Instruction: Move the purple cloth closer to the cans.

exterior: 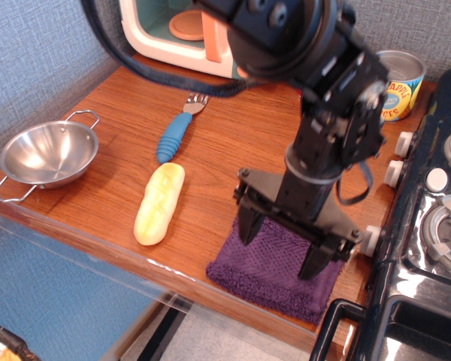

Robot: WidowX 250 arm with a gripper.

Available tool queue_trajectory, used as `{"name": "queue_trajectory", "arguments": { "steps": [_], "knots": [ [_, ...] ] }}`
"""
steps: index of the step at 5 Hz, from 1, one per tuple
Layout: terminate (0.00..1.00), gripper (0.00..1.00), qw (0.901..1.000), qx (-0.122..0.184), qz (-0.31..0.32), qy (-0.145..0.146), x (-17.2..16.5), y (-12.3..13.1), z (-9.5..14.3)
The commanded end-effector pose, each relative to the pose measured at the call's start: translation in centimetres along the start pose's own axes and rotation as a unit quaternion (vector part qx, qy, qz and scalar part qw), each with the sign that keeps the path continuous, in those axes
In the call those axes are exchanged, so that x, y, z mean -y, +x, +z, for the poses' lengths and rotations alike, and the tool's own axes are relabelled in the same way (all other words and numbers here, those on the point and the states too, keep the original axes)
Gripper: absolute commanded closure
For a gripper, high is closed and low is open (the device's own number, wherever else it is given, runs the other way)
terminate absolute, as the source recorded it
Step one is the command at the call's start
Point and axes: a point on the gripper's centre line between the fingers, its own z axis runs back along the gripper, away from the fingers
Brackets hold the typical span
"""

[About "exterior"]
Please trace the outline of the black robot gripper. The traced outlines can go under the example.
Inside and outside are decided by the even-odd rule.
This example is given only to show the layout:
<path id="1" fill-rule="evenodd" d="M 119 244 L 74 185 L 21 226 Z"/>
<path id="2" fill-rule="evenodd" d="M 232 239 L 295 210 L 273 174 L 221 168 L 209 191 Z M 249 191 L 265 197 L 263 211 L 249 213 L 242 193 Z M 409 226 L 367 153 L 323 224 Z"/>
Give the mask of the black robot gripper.
<path id="1" fill-rule="evenodd" d="M 267 217 L 312 243 L 298 272 L 301 280 L 315 278 L 331 260 L 348 260 L 362 240 L 358 226 L 338 207 L 331 193 L 343 168 L 333 165 L 314 174 L 289 148 L 283 174 L 252 168 L 238 171 L 238 236 L 247 246 Z"/>

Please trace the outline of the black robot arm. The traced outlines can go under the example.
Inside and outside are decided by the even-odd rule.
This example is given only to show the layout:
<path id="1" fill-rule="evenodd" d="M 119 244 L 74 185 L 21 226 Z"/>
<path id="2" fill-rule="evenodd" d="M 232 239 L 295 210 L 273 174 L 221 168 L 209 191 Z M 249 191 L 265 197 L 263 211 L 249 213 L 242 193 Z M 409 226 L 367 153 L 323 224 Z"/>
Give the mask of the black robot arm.
<path id="1" fill-rule="evenodd" d="M 199 1 L 228 28 L 237 65 L 250 80 L 301 91 L 301 122 L 286 170 L 238 172 L 238 232 L 249 244 L 269 218 L 310 242 L 300 279 L 347 260 L 362 240 L 341 211 L 343 173 L 365 167 L 383 145 L 388 71 L 335 1 Z"/>

